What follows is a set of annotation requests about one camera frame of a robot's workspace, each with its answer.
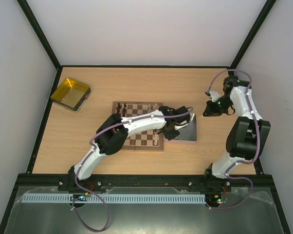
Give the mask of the pink metal tin tray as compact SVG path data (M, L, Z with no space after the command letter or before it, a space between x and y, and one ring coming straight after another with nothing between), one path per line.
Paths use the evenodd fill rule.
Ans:
M174 143L178 144L196 144L198 140L197 132L197 117L195 113L190 114L189 124L179 129L180 134L172 140Z

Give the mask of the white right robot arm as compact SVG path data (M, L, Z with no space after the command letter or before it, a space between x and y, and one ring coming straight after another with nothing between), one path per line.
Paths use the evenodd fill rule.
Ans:
M204 117L229 114L232 109L237 115L226 140L224 155L209 165L204 172L203 186L209 191L218 190L228 181L231 172L241 164L252 164L261 155L271 125L263 120L252 99L250 82L228 76L223 81L223 95L208 90L210 100L206 103Z

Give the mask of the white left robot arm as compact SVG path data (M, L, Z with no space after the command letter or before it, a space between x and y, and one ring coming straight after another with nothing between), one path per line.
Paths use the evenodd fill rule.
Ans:
M68 187L74 188L77 182L88 179L95 167L106 157L119 152L126 139L132 135L159 130L167 140L173 140L180 135L179 130L186 127L190 121L193 107L182 106L170 109L161 106L150 113L135 117L120 117L112 114L90 139L91 148L82 160L68 171Z

